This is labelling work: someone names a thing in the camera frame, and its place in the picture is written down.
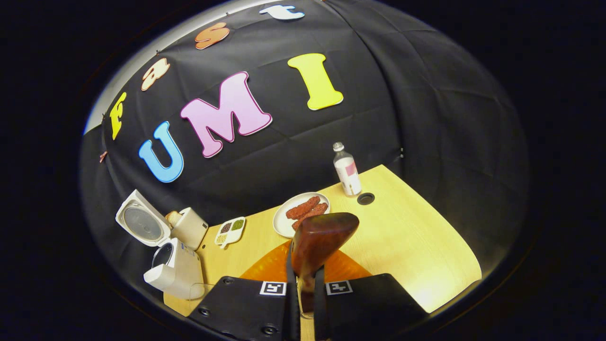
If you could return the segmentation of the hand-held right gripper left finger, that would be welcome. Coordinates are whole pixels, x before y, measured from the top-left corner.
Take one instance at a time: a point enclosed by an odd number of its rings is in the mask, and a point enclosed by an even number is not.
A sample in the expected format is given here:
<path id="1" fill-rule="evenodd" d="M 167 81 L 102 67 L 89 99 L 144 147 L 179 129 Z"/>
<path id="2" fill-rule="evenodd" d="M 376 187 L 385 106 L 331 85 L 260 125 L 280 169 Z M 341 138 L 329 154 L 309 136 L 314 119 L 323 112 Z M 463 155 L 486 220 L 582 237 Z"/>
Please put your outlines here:
<path id="1" fill-rule="evenodd" d="M 274 248 L 245 277 L 221 277 L 188 319 L 224 341 L 300 340 L 291 243 Z"/>

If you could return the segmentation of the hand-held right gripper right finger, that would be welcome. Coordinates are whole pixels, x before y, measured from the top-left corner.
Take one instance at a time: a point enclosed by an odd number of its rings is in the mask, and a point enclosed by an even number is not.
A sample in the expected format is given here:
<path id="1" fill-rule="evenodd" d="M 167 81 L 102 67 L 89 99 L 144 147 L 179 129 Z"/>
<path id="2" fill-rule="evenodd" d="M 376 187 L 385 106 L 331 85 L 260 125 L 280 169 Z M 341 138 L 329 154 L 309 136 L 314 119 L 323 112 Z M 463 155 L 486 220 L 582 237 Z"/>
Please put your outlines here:
<path id="1" fill-rule="evenodd" d="M 315 278 L 317 341 L 398 341 L 416 338 L 429 314 L 392 276 L 372 275 L 342 251 Z"/>

